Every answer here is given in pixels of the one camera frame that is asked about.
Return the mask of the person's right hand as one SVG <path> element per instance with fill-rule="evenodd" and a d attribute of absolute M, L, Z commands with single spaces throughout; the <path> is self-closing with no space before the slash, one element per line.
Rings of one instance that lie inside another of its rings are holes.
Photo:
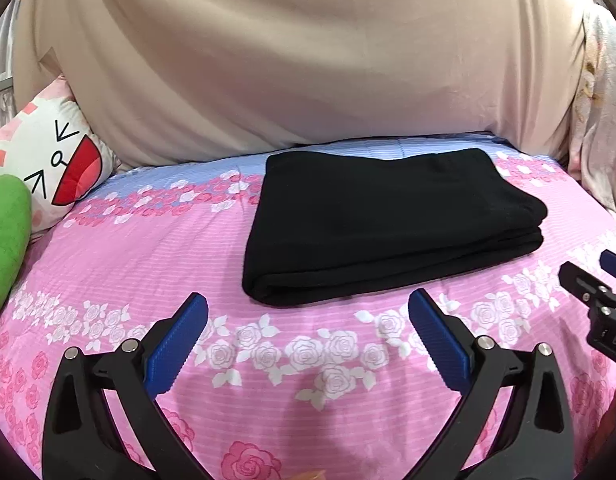
<path fill-rule="evenodd" d="M 590 438 L 585 464 L 588 465 L 599 453 L 602 446 L 608 440 L 612 432 L 616 429 L 616 389 L 608 410 L 601 418 L 596 432 Z"/>

